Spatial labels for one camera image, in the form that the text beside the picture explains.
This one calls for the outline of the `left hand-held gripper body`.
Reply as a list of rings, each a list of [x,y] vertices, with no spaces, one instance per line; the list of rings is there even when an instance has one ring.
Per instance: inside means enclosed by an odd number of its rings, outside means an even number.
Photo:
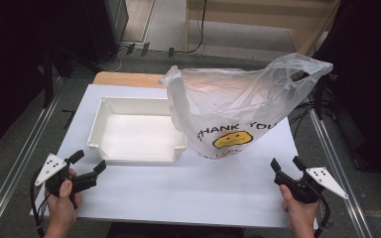
[[[67,179],[69,179],[69,162],[49,154],[39,169],[38,176],[34,179],[34,185],[43,184],[50,194],[60,196],[60,188]]]

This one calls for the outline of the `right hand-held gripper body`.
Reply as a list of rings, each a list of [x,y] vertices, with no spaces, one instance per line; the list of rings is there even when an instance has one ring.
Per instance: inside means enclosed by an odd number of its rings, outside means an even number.
[[[303,177],[295,180],[293,186],[294,198],[304,204],[318,201],[326,189],[343,199],[348,199],[348,194],[326,167],[304,170]]]

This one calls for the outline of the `white plastic bin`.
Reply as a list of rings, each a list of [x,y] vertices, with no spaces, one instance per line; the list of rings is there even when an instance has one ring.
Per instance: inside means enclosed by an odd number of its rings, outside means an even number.
[[[87,146],[107,163],[172,163],[187,137],[171,119],[165,98],[102,97]]]

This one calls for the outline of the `clear plastic bag smiley print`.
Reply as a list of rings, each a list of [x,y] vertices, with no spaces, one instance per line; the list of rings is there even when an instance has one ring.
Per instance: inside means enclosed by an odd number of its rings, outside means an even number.
[[[167,87],[172,121],[201,156],[240,153],[272,130],[329,74],[333,64],[300,54],[265,68],[185,68],[159,80]]]

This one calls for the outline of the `person's right hand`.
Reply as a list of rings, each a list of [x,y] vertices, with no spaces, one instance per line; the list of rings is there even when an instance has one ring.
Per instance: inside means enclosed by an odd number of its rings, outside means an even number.
[[[314,230],[314,221],[318,212],[319,203],[301,203],[293,198],[291,191],[284,185],[279,186],[283,197],[282,209],[288,213],[288,227],[294,231]]]

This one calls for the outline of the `person's left hand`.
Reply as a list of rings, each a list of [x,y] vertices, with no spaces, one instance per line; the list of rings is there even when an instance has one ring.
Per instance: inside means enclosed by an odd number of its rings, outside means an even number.
[[[50,210],[50,225],[48,233],[67,233],[73,226],[77,218],[76,209],[82,204],[82,195],[76,193],[73,199],[70,195],[73,184],[70,180],[65,180],[60,187],[58,196],[50,195],[48,198],[48,207]]]

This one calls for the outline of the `white table cover sheet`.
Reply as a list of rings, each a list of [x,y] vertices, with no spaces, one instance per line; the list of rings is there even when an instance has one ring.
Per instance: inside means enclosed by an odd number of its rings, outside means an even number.
[[[270,166],[297,179],[297,149],[287,120],[242,153],[220,160],[191,149],[171,164],[110,166],[83,192],[81,218],[284,227],[287,215]]]

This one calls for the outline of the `person's dark clothing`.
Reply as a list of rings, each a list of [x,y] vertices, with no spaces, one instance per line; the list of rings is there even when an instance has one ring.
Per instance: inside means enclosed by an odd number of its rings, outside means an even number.
[[[112,223],[106,238],[243,238],[242,228],[168,225],[150,223]]]

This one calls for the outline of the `dark cabinet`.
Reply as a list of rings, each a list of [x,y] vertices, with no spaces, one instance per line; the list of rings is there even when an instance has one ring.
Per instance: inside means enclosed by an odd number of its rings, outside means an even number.
[[[129,20],[126,0],[82,0],[91,36],[91,55],[97,62],[118,52]]]

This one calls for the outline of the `aluminium rail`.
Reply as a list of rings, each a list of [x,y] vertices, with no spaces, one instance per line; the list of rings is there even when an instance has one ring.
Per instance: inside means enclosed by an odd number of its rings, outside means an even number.
[[[59,95],[47,106],[34,100],[0,141],[0,218],[45,130]]]
[[[321,120],[318,119],[317,114],[312,111],[310,113],[311,120],[317,131],[317,135],[321,146],[324,150],[326,160],[329,164],[329,168],[332,171],[336,181],[341,185],[341,187],[347,193],[348,199],[345,199],[344,205],[350,217],[351,223],[354,227],[356,235],[358,238],[374,238],[371,230],[366,221],[363,210],[357,201],[357,197],[354,194],[346,173],[339,161],[337,152],[331,142],[330,137],[326,131],[326,128]]]

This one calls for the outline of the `light wooden frame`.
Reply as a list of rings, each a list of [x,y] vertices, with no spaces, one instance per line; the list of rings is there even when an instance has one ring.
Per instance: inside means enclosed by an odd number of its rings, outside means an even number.
[[[311,56],[329,31],[341,0],[186,0],[185,49],[190,20],[287,29],[297,53]]]

